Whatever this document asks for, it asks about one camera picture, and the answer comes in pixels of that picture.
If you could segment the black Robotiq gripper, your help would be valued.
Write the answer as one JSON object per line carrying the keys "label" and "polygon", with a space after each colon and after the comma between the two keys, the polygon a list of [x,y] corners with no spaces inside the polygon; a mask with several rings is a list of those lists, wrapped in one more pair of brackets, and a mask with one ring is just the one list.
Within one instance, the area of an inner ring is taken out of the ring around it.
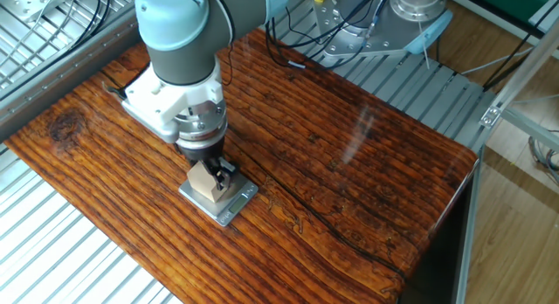
{"label": "black Robotiq gripper", "polygon": [[204,162],[204,167],[213,177],[218,190],[226,190],[230,187],[231,180],[238,171],[238,167],[222,157],[224,137],[219,140],[211,138],[201,141],[179,138],[176,145],[189,161]]}

